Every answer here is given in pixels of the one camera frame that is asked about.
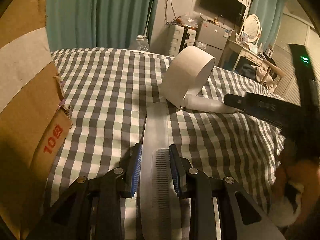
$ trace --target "silver screw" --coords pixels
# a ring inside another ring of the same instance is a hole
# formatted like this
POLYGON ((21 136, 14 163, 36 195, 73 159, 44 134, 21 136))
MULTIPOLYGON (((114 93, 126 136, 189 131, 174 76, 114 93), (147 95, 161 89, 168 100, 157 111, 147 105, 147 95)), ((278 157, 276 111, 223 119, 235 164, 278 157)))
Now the silver screw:
POLYGON ((235 182, 235 179, 233 177, 226 177, 225 181, 226 183, 233 184, 235 182))
POLYGON ((121 169, 121 168, 115 168, 115 169, 113 170, 113 172, 114 172, 115 174, 121 174, 121 173, 123 172, 123 169, 121 169))
POLYGON ((78 183, 84 183, 87 178, 85 176, 80 176, 76 179, 78 183))
POLYGON ((189 169, 189 173, 193 174, 193 175, 196 175, 198 173, 198 170, 196 168, 190 168, 189 169))

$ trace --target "beige cloth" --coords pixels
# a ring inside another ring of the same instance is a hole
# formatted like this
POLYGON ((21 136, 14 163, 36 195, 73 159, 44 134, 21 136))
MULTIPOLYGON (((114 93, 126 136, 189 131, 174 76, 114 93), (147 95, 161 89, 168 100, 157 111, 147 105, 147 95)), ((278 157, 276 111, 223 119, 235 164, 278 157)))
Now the beige cloth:
MULTIPOLYGON (((256 70, 256 79, 258 82, 260 82, 264 76, 267 73, 267 70, 265 70, 263 67, 258 66, 252 66, 256 70)), ((276 89, 277 85, 274 83, 272 77, 270 74, 268 74, 266 80, 264 81, 263 85, 266 86, 266 88, 273 93, 273 91, 276 89)))

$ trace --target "checkered bedsheet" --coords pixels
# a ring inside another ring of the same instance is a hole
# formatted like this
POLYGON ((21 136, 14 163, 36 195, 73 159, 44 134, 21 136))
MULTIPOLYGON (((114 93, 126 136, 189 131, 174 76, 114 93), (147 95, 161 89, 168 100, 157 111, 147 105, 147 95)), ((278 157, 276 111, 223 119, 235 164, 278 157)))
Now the checkered bedsheet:
MULTIPOLYGON (((139 142, 146 109, 165 102, 159 84, 172 59, 121 49, 63 49, 53 53, 72 106, 73 126, 49 174, 44 208, 48 208, 79 176, 101 176, 139 142)), ((253 92, 279 98, 260 84, 236 73, 214 68, 200 96, 222 101, 226 93, 253 92)), ((169 143, 182 157, 208 176, 232 176, 265 210, 283 148, 279 130, 245 114, 207 114, 178 111, 168 103, 169 143)), ((143 239, 139 203, 121 199, 125 239, 143 239)), ((189 216, 189 202, 181 202, 177 219, 189 216)), ((173 230, 188 237, 188 219, 173 230)))

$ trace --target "blue gripper pad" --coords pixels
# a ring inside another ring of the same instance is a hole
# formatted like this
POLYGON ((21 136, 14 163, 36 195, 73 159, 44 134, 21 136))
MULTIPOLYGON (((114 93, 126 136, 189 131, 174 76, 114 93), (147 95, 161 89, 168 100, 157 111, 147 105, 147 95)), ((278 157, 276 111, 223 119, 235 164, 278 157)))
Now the blue gripper pad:
POLYGON ((131 196, 133 197, 134 194, 137 192, 138 183, 140 178, 140 170, 141 170, 141 155, 142 155, 142 144, 138 145, 138 154, 136 158, 136 162, 132 172, 132 180, 131 180, 131 196))
POLYGON ((177 196, 180 197, 180 195, 181 195, 180 179, 179 179, 179 174, 178 174, 178 170, 177 170, 175 158, 174 158, 174 155, 176 155, 176 154, 178 154, 178 152, 176 151, 176 147, 170 146, 169 147, 169 161, 170 161, 170 169, 171 169, 173 187, 174 187, 174 191, 177 194, 177 196))

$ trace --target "television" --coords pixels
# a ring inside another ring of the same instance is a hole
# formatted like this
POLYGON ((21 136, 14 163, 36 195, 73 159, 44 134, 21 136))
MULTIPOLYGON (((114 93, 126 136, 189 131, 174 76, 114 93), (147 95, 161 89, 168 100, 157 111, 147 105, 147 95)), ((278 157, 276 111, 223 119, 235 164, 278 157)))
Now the television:
POLYGON ((240 26, 245 12, 245 5, 238 0, 201 0, 200 7, 215 13, 240 26))

